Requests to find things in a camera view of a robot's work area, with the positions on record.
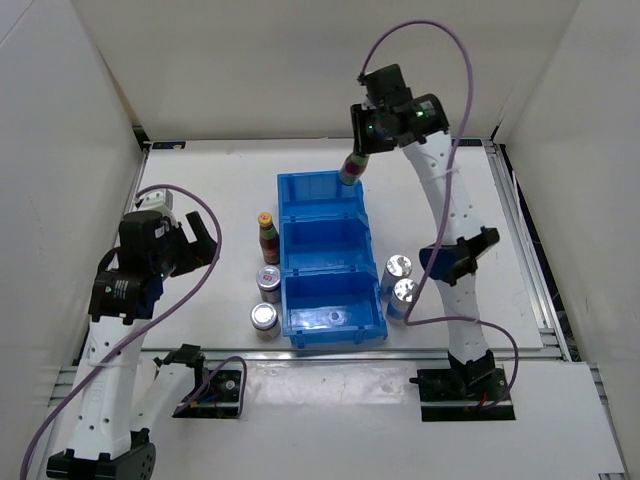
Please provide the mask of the sauce bottle yellow cap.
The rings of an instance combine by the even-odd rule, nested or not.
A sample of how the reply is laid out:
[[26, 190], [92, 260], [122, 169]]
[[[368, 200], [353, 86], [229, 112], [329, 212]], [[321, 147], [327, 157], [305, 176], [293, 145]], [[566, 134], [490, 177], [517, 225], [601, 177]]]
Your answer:
[[278, 265], [280, 263], [280, 242], [273, 217], [269, 212], [262, 212], [257, 219], [263, 260], [267, 264]]
[[366, 154], [349, 154], [339, 170], [339, 179], [343, 185], [356, 184], [367, 168], [369, 156]]

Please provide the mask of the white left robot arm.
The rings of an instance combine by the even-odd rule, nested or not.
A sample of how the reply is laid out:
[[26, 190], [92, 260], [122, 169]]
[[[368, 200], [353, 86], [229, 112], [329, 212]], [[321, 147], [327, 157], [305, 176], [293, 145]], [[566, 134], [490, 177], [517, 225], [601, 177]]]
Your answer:
[[148, 479], [155, 447], [146, 427], [131, 426], [130, 409], [137, 364], [163, 283], [211, 268], [219, 244], [198, 212], [180, 222], [158, 210], [126, 214], [120, 244], [101, 260], [92, 287], [86, 377], [75, 387], [80, 411], [69, 444], [49, 457], [50, 479]]

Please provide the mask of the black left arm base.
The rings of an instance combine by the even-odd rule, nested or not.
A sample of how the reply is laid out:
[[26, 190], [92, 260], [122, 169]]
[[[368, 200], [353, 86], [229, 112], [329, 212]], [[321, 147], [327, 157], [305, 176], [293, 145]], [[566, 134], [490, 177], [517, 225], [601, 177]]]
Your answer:
[[236, 420], [242, 415], [248, 366], [239, 356], [223, 360], [176, 407], [172, 417], [180, 419]]

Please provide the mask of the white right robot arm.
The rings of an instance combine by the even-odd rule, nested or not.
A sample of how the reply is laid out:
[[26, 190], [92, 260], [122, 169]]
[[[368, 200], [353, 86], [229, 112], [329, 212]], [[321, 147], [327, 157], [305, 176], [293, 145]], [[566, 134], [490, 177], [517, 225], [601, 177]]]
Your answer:
[[476, 296], [479, 258], [500, 240], [499, 232], [477, 215], [455, 156], [443, 107], [432, 94], [417, 99], [393, 95], [393, 104], [366, 101], [351, 106], [352, 153], [340, 175], [353, 184], [371, 155], [400, 149], [414, 169], [436, 222], [436, 240], [419, 252], [421, 279], [440, 294], [448, 328], [447, 387], [460, 399], [477, 396], [495, 371]]

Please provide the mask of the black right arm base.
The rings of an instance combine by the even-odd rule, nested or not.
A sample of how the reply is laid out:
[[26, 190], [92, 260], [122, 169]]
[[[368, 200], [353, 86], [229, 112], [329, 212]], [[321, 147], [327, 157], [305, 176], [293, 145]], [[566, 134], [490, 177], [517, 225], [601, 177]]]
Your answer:
[[450, 369], [420, 369], [409, 382], [418, 388], [423, 422], [516, 420], [503, 368], [470, 388]]

